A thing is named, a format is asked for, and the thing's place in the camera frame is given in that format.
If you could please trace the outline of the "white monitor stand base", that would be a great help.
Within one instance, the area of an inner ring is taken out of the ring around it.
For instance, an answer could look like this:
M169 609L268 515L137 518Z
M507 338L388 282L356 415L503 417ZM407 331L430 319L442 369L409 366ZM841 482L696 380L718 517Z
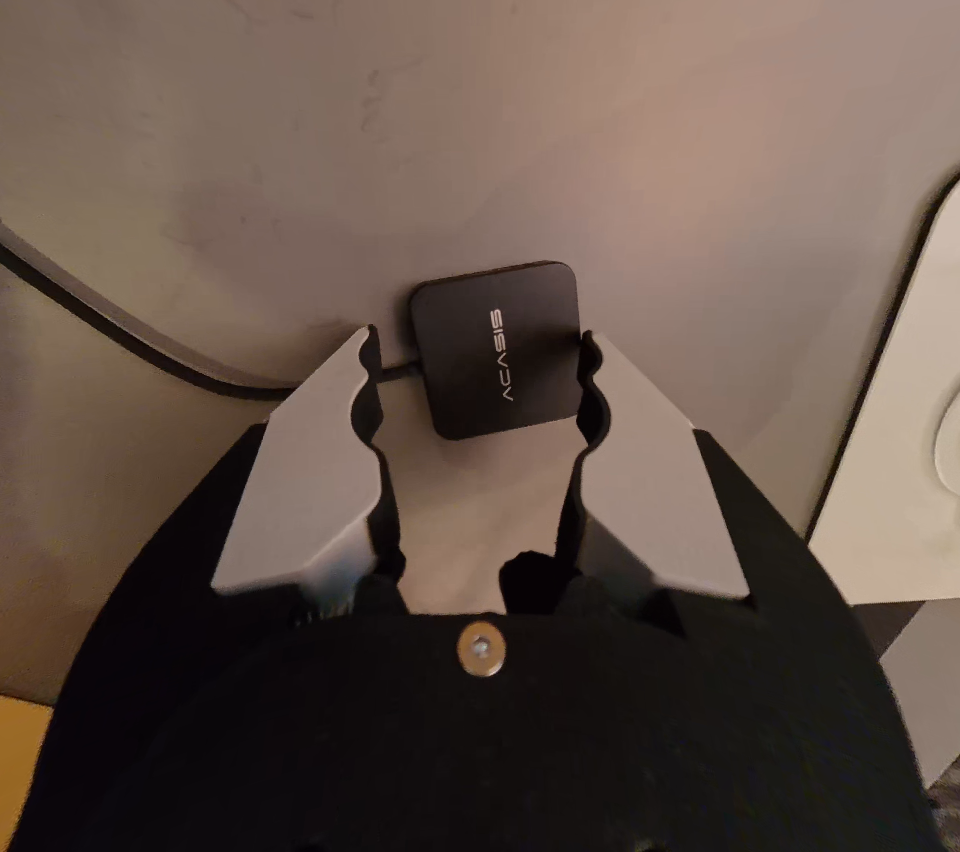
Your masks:
M923 222L818 504L811 551L852 605L959 594L959 195Z

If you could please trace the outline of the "large yellow storage bin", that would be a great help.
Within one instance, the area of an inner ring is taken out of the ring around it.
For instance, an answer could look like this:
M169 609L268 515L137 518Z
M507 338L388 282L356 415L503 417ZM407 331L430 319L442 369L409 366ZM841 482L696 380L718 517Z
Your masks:
M1 695L1 850L18 825L37 765L52 709Z

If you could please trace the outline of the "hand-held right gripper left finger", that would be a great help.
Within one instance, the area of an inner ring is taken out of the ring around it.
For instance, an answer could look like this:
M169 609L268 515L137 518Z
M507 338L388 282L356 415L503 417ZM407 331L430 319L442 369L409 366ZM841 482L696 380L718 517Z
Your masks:
M354 332L267 421L211 579L221 595L297 588L324 611L406 560L386 457L378 330Z

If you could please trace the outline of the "black square adapter hub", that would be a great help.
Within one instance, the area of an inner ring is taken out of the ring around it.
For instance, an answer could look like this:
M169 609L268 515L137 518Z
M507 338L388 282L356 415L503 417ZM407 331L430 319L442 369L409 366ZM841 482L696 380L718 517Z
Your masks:
M409 315L435 431L460 441L575 416L577 281L539 261L419 285Z

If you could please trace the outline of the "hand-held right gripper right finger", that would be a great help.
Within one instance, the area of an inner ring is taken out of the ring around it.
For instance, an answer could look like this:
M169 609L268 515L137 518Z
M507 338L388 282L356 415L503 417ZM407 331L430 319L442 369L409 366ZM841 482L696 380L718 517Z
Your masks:
M585 448L574 461L555 557L614 603L676 589L728 600L749 587L686 416L598 332L582 337Z

